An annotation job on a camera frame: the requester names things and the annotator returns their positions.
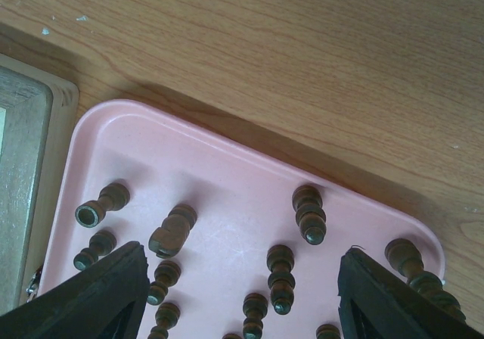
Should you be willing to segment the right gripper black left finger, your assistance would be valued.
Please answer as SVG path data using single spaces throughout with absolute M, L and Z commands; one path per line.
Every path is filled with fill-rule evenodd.
M 130 241 L 1 316 L 1 337 L 136 338 L 149 286 L 144 246 Z

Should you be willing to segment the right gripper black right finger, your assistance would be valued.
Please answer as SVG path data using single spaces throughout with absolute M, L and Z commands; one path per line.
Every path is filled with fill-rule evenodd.
M 358 248 L 341 257 L 339 316 L 344 338 L 482 338 Z

